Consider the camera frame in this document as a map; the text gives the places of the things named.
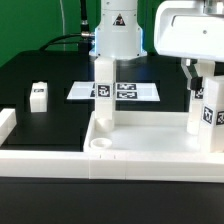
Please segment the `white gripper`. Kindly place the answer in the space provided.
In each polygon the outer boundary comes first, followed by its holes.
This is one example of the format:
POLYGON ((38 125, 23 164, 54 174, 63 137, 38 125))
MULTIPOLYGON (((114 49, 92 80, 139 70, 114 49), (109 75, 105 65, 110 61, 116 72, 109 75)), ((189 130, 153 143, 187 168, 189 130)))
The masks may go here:
POLYGON ((187 89, 200 90, 203 78, 196 70, 196 59, 224 62, 224 0, 161 3, 155 17, 154 47, 160 55, 182 58, 187 89))

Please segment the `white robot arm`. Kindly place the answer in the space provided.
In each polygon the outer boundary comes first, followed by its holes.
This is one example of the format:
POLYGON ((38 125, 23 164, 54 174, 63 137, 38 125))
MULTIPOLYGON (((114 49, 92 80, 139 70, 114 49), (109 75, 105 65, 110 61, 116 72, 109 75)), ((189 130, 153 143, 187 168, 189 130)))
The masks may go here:
MULTIPOLYGON (((92 57, 144 57, 138 0, 101 0, 92 57)), ((154 47, 158 54, 224 62, 224 0, 166 0, 157 9, 154 47)))

